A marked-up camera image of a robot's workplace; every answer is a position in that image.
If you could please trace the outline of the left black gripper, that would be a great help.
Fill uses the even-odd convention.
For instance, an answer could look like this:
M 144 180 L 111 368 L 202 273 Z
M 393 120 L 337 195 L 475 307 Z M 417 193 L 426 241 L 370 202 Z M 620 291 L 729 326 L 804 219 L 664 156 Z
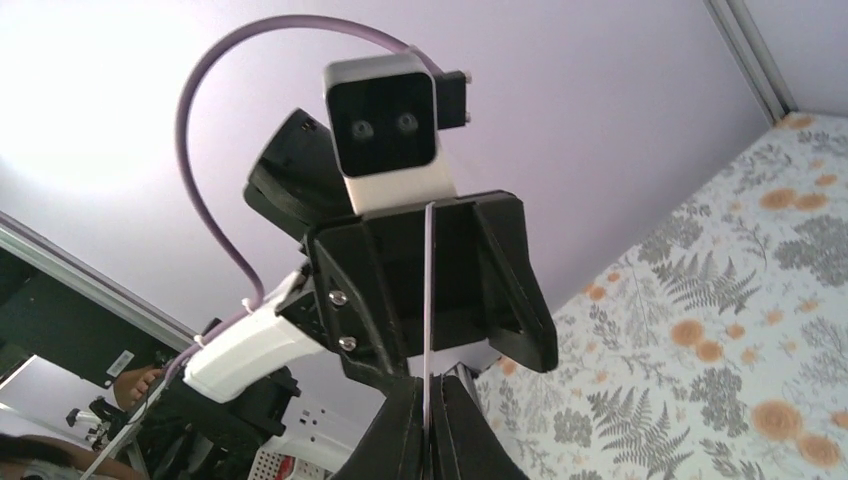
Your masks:
M 424 205 L 341 217 L 305 237 L 319 317 L 345 376 L 387 391 L 409 375 L 406 352 L 423 349 Z M 516 325 L 508 253 L 524 244 L 524 208 L 505 191 L 435 203 L 436 350 Z

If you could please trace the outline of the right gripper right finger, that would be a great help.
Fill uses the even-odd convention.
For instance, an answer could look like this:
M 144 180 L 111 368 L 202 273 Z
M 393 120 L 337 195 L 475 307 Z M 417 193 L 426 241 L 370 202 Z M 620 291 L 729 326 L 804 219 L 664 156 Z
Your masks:
M 430 400 L 434 479 L 528 479 L 457 377 L 436 377 L 430 385 Z

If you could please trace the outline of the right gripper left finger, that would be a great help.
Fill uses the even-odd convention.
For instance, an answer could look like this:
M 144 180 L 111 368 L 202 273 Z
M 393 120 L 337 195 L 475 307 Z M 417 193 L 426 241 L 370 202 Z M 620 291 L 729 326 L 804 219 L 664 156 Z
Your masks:
M 418 480 L 423 468 L 423 380 L 397 381 L 334 480 Z

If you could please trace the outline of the white card black stripe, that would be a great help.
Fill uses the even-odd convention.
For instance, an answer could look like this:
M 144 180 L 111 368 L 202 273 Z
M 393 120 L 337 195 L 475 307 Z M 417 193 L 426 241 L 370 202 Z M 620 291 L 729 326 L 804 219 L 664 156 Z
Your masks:
M 431 387 L 433 354 L 434 316 L 434 250 L 435 250 L 435 203 L 424 209 L 424 254 L 423 254 L 423 352 L 422 352 L 422 419 L 423 434 L 429 435 L 431 428 Z

